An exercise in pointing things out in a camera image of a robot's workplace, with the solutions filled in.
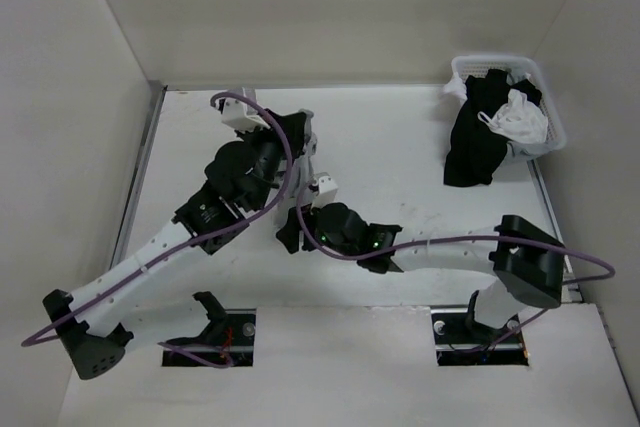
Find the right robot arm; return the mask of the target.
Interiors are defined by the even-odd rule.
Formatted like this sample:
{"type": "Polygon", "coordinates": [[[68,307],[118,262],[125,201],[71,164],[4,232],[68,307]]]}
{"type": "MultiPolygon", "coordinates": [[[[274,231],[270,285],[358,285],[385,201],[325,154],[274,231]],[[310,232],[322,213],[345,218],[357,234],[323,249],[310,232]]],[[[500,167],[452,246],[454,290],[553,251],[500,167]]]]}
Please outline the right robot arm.
{"type": "Polygon", "coordinates": [[[492,277],[467,304],[463,327],[475,342],[497,339],[528,307],[552,310],[561,304],[563,245],[517,215],[448,242],[395,224],[368,223],[343,203],[297,207],[288,201],[277,211],[276,226],[277,240],[291,254],[323,248],[375,274],[438,269],[492,277]]]}

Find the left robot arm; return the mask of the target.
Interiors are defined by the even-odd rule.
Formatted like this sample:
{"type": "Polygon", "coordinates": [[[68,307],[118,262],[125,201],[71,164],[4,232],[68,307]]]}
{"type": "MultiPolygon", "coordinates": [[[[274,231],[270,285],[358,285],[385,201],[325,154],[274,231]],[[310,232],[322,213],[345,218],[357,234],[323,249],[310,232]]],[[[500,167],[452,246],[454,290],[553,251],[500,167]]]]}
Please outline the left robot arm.
{"type": "Polygon", "coordinates": [[[204,365],[232,365],[234,327],[213,293],[197,291],[159,309],[144,301],[189,264],[213,256],[251,221],[283,208],[312,174],[317,139],[313,114],[248,114],[225,107],[223,122],[237,138],[205,167],[204,184],[146,244],[94,281],[43,300],[57,338],[82,380],[95,379],[126,354],[148,344],[204,365]]]}

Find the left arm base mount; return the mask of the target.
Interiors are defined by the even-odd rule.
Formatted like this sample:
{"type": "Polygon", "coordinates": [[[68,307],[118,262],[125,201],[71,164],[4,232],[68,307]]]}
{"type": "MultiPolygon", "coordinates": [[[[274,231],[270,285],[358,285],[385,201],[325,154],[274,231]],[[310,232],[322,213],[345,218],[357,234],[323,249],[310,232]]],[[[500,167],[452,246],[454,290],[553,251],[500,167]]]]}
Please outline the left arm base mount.
{"type": "Polygon", "coordinates": [[[198,292],[194,300],[206,311],[206,324],[193,335],[166,341],[188,355],[165,348],[162,367],[252,367],[256,336],[255,309],[226,309],[211,292],[198,292]]]}

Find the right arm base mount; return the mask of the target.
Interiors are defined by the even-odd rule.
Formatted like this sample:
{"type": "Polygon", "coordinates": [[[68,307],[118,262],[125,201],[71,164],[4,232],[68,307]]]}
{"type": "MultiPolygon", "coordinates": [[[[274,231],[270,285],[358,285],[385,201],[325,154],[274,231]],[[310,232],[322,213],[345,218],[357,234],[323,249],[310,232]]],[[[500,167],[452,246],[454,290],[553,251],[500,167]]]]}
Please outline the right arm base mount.
{"type": "Polygon", "coordinates": [[[436,362],[439,367],[484,367],[529,365],[521,334],[496,342],[508,328],[500,330],[467,323],[461,308],[431,311],[436,362]]]}

